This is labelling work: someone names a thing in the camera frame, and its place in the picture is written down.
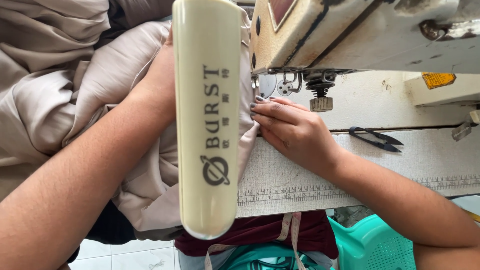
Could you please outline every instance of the hand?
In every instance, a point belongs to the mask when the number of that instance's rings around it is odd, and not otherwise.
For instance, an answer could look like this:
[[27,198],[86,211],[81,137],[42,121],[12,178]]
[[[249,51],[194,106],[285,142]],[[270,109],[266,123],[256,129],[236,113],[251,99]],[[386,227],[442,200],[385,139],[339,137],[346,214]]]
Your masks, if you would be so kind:
[[286,98],[259,96],[251,104],[252,119],[263,138],[285,157],[325,178],[335,172],[347,153],[333,139],[323,120]]
[[152,61],[145,77],[135,86],[129,96],[140,98],[139,102],[158,109],[161,117],[175,119],[175,60],[173,54],[173,26],[168,38]]

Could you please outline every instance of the thread snips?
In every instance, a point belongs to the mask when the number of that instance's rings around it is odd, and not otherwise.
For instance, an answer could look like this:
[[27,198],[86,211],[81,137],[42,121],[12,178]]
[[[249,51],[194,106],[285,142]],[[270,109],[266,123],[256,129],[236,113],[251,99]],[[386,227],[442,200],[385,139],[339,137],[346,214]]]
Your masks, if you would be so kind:
[[[386,142],[385,143],[381,143],[381,142],[375,142],[375,141],[371,141],[369,139],[365,139],[363,137],[360,137],[359,135],[357,135],[355,133],[355,131],[365,131],[369,134],[372,134],[373,136],[379,138],[379,139],[382,139],[382,140],[385,140]],[[375,132],[375,131],[371,131],[371,130],[368,130],[368,129],[365,129],[365,128],[361,128],[361,127],[357,127],[357,126],[353,126],[351,127],[349,130],[348,130],[348,134],[350,134],[351,136],[354,136],[355,138],[358,138],[364,142],[367,142],[373,146],[376,146],[380,149],[383,149],[383,150],[386,150],[386,151],[390,151],[390,152],[397,152],[397,153],[401,153],[402,151],[398,150],[395,146],[393,145],[404,145],[402,144],[401,142],[399,142],[397,139],[395,138],[392,138],[390,136],[387,136],[385,134],[381,134],[381,133],[378,133],[378,132]]]

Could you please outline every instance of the warning label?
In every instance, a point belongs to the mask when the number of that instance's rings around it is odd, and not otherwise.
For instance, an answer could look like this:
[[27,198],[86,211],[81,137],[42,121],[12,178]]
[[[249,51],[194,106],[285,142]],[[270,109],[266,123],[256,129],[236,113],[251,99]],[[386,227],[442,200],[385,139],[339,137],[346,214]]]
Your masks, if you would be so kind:
[[422,72],[421,75],[428,89],[451,85],[456,79],[455,74],[451,73]]

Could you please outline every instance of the green chair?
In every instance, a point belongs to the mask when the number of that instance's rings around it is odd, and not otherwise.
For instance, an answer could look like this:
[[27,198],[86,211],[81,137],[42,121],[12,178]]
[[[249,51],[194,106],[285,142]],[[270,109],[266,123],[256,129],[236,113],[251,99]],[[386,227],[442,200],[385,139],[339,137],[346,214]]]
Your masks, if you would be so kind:
[[340,270],[416,270],[412,241],[377,215],[345,228],[328,218],[335,233]]

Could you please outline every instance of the tiled floor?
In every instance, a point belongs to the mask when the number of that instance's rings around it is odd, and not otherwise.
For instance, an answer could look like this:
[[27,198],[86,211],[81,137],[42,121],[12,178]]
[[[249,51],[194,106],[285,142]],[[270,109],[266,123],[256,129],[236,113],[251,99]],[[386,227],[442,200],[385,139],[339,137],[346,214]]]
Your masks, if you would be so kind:
[[84,240],[72,270],[180,270],[173,241],[130,241],[104,245]]

